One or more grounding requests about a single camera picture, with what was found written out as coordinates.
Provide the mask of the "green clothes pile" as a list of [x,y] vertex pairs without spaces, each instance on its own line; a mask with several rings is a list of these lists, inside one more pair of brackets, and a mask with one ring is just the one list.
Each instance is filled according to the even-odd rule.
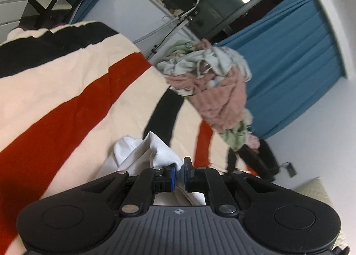
[[220,133],[221,138],[234,152],[246,145],[247,135],[252,134],[249,126],[252,125],[253,116],[248,109],[244,110],[243,115],[243,119],[235,127]]

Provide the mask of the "quilted beige headboard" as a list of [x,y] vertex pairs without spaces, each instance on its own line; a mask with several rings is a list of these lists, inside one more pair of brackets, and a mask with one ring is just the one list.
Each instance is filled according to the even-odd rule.
[[[326,192],[326,189],[324,188],[322,180],[319,177],[309,180],[303,185],[295,188],[294,191],[307,197],[313,198],[315,200],[321,201],[325,204],[328,204],[328,206],[332,207],[335,210],[334,204],[332,203],[329,195]],[[340,234],[336,239],[334,247],[340,247],[344,249],[347,246],[348,243],[346,241],[346,236],[343,231],[343,228],[341,228]]]

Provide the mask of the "pink fluffy blanket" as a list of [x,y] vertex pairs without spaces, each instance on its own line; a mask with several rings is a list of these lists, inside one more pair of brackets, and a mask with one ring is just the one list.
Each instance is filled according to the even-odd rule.
[[191,73],[164,76],[171,89],[188,99],[217,132],[232,129],[243,119],[247,82],[237,66],[233,66],[224,77],[212,71],[201,78]]

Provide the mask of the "white polo shirt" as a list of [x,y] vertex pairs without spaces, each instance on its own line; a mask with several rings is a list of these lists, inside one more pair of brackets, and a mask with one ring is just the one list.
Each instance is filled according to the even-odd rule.
[[113,145],[113,151],[106,158],[95,176],[97,179],[116,171],[127,171],[130,176],[139,175],[153,167],[176,168],[174,192],[155,195],[156,206],[204,206],[204,195],[200,192],[186,192],[184,186],[183,161],[156,134],[149,132],[144,139],[124,136]]

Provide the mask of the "black wall socket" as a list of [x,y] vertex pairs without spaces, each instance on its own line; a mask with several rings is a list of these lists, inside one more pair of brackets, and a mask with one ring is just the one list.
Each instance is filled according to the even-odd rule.
[[288,172],[289,178],[293,178],[297,175],[297,171],[291,162],[284,163],[282,167]]

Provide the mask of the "small pink garment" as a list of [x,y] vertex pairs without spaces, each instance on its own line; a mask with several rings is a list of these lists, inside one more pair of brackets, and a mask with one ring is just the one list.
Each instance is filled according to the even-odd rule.
[[257,150],[260,147],[259,138],[253,134],[248,134],[246,137],[246,145],[253,150]]

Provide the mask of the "right blue curtain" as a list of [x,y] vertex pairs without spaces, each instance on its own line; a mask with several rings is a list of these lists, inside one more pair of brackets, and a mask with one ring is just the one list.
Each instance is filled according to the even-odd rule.
[[218,45],[236,50],[248,63],[246,107],[259,138],[288,126],[345,74],[318,0],[284,0]]

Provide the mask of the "striped bed blanket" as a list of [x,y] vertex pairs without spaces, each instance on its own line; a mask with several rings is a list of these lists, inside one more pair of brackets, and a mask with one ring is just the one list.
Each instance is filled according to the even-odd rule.
[[228,146],[201,106],[160,104],[166,80],[124,35],[99,22],[12,30],[1,44],[1,253],[25,249],[16,221],[29,204],[101,174],[117,140],[148,132],[153,112],[172,149],[225,170]]

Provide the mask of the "grey white clothes pile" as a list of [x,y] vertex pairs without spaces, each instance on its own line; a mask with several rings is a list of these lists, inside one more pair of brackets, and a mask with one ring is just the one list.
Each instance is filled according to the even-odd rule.
[[213,47],[206,40],[184,41],[173,44],[157,64],[157,69],[166,76],[191,73],[201,78],[209,71],[224,77],[237,66],[246,82],[252,78],[245,58],[229,47]]

